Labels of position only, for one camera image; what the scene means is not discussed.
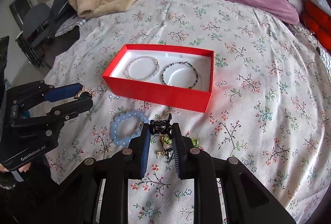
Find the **person left hand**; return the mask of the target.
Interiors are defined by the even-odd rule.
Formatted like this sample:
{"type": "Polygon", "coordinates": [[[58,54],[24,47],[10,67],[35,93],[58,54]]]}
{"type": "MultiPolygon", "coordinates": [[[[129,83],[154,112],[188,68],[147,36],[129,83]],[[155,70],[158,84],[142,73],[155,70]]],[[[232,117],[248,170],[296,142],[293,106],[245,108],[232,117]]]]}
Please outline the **person left hand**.
{"type": "MultiPolygon", "coordinates": [[[[31,166],[31,163],[27,163],[26,165],[20,167],[18,169],[18,171],[20,173],[26,172],[26,171],[28,171],[30,169],[30,166],[31,166]]],[[[8,173],[9,174],[12,174],[11,171],[9,171],[7,168],[5,168],[2,164],[0,164],[0,172],[3,173],[3,174],[8,174],[8,173]]]]}

